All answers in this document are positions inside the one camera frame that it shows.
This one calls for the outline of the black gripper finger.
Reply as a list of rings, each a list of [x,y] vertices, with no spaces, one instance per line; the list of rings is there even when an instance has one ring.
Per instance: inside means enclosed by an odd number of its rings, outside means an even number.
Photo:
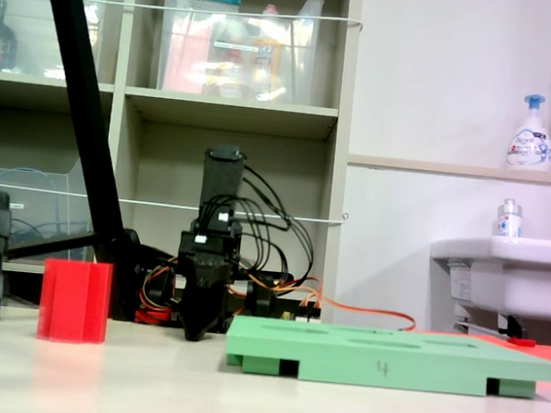
[[[209,284],[200,289],[200,304],[194,340],[200,341],[207,332],[224,332],[226,326],[231,267],[216,266],[211,270]]]
[[[200,340],[204,325],[204,289],[197,284],[194,267],[188,261],[179,262],[179,272],[186,279],[184,293],[179,303],[178,317],[187,340]]]

